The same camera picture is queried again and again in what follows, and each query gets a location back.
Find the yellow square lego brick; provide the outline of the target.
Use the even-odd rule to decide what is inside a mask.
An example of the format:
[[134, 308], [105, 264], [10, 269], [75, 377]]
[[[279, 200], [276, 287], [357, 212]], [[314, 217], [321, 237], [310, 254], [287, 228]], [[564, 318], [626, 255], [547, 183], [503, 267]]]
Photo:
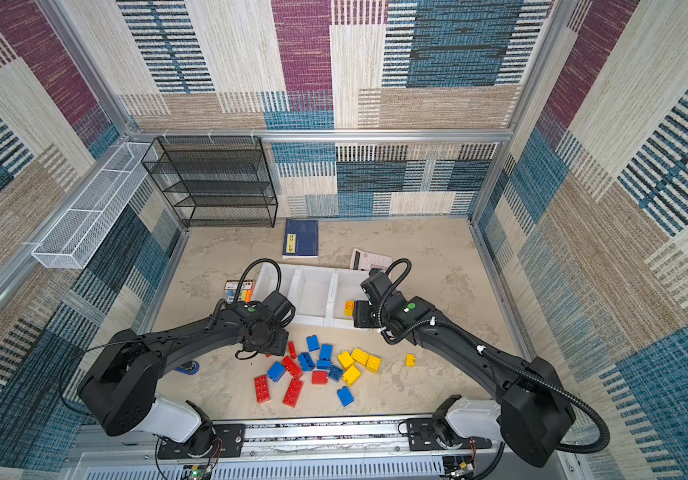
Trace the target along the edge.
[[356, 302], [353, 300], [347, 300], [344, 305], [344, 313], [347, 317], [354, 317], [354, 311], [356, 307]]

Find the red long lego diagonal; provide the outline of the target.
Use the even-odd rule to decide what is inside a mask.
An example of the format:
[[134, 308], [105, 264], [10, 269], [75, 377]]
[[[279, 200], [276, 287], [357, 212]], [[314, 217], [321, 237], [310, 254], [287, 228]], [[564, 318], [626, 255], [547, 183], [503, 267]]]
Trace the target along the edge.
[[303, 370], [290, 356], [283, 358], [282, 365], [294, 379], [300, 379], [303, 376]]

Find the blue lego top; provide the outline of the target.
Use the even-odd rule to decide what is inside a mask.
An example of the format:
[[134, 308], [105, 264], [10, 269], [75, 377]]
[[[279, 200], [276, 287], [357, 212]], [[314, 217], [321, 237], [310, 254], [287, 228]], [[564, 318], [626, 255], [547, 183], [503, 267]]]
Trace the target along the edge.
[[309, 352], [314, 352], [320, 349], [320, 343], [316, 335], [307, 336], [306, 344]]

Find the yellow studded lego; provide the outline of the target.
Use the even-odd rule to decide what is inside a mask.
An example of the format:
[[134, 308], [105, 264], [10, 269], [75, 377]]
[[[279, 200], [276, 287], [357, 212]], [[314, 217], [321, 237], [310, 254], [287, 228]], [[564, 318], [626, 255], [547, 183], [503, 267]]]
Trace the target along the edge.
[[370, 358], [370, 355], [360, 348], [355, 348], [351, 352], [351, 356], [356, 363], [363, 366], [365, 366], [368, 363]]

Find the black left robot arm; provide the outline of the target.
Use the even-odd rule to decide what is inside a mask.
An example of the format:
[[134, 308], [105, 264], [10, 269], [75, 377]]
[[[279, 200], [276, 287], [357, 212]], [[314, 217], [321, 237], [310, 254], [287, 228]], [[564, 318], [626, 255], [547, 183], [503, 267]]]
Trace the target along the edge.
[[206, 353], [236, 344], [245, 352], [283, 356], [295, 311], [286, 296], [273, 291], [262, 301], [220, 301], [210, 316], [171, 330], [121, 330], [99, 350], [78, 396], [110, 437], [146, 432], [182, 456], [210, 456], [219, 443], [212, 420], [191, 401], [164, 398], [158, 381]]

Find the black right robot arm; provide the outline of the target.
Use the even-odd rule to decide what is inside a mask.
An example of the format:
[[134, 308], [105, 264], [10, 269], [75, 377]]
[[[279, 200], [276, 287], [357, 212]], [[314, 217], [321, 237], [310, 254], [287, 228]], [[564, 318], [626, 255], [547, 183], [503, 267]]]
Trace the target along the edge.
[[522, 460], [544, 466], [552, 453], [594, 454], [610, 443], [608, 425], [590, 405], [563, 388], [551, 363], [527, 361], [463, 329], [427, 300], [405, 298], [398, 286], [411, 263], [393, 281], [374, 268], [355, 302], [357, 328], [375, 329], [389, 345], [407, 341], [444, 358], [477, 382], [499, 405], [495, 419], [503, 442]]

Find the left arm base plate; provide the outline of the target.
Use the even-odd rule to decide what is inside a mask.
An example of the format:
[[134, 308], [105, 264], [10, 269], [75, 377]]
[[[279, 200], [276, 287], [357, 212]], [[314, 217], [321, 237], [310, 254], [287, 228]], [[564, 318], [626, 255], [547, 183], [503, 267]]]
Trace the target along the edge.
[[162, 440], [156, 455], [160, 460], [237, 458], [242, 453], [245, 431], [246, 425], [239, 423], [201, 427], [184, 443]]

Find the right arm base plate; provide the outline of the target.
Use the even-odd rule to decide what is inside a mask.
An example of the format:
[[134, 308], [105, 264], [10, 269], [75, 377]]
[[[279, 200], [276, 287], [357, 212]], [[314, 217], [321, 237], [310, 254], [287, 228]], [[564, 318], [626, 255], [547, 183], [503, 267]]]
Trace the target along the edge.
[[440, 420], [431, 417], [410, 417], [398, 425], [410, 451], [472, 450], [472, 447], [489, 449], [493, 442], [480, 437], [462, 438]]

